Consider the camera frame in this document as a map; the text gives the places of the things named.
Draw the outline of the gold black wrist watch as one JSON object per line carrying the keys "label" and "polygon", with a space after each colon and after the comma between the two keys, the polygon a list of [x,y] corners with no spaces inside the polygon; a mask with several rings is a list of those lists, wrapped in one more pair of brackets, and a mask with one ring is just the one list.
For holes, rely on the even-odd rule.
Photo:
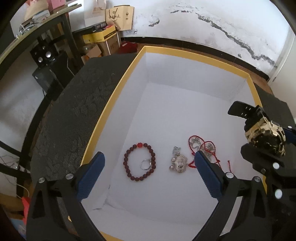
{"label": "gold black wrist watch", "polygon": [[244,131],[249,144],[277,157],[285,155],[285,132],[279,124],[270,120],[261,106],[235,101],[228,114],[245,119]]}

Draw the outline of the yellow white cardboard box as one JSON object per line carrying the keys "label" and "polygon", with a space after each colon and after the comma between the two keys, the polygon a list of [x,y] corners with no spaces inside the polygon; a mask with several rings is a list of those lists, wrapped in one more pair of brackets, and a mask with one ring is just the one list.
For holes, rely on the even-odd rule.
{"label": "yellow white cardboard box", "polygon": [[105,166],[82,204],[107,240],[192,240],[217,205],[198,171],[171,171],[173,148],[189,161],[189,137],[212,141],[225,172],[257,175],[240,154],[244,120],[231,104],[261,103],[250,75],[191,52],[144,47],[126,70],[83,156]]}

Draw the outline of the white door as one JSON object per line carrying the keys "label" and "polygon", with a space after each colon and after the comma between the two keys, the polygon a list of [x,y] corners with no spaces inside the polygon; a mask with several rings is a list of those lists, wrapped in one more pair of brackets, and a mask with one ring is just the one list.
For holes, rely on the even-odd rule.
{"label": "white door", "polygon": [[295,34],[289,30],[268,85],[275,97],[288,104],[295,116]]}

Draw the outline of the brown cardboard box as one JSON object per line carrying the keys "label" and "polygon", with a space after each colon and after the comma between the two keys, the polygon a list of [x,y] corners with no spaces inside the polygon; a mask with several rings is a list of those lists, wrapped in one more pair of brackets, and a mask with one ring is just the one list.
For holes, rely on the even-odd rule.
{"label": "brown cardboard box", "polygon": [[109,56],[118,52],[120,44],[121,42],[118,33],[115,33],[110,38],[104,42],[98,43],[97,45],[102,52],[102,56]]}

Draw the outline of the black speaker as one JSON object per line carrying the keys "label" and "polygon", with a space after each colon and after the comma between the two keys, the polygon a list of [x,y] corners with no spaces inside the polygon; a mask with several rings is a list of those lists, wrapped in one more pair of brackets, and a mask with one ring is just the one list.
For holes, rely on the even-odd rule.
{"label": "black speaker", "polygon": [[55,46],[47,42],[37,44],[30,54],[39,68],[49,65],[58,56]]}

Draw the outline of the red fabric item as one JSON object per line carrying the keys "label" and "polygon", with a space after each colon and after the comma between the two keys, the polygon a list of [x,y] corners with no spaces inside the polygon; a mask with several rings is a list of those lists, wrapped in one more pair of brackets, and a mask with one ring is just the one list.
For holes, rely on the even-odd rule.
{"label": "red fabric item", "polygon": [[118,50],[118,54],[128,54],[137,52],[137,43],[123,41]]}

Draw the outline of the yellow black flat box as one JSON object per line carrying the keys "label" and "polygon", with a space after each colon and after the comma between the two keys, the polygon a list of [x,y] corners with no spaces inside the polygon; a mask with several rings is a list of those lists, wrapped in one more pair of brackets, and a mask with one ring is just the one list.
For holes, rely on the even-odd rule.
{"label": "yellow black flat box", "polygon": [[116,34],[115,25],[110,25],[110,26],[107,26],[107,28],[103,29],[102,31],[83,35],[82,38],[85,44],[100,43],[100,42],[107,41],[108,39],[113,37],[115,34]]}

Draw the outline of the brown paper shopping bag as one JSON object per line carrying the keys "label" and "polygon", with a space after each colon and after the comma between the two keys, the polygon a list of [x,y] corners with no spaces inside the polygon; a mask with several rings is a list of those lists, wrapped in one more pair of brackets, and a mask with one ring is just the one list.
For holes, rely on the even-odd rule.
{"label": "brown paper shopping bag", "polygon": [[130,5],[114,6],[105,10],[108,25],[114,25],[119,31],[132,29],[134,7]]}

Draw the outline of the white paper shopping bag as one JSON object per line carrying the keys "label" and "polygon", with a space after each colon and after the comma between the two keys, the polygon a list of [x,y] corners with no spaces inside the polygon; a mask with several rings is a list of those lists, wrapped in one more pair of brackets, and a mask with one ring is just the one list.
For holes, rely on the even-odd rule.
{"label": "white paper shopping bag", "polygon": [[84,21],[89,27],[105,22],[106,0],[84,0]]}

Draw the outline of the pink box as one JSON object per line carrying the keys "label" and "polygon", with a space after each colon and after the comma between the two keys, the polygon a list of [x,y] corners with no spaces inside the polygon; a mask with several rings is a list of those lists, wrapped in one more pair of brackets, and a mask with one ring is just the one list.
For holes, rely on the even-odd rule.
{"label": "pink box", "polygon": [[66,0],[47,0],[48,10],[52,11],[66,4]]}

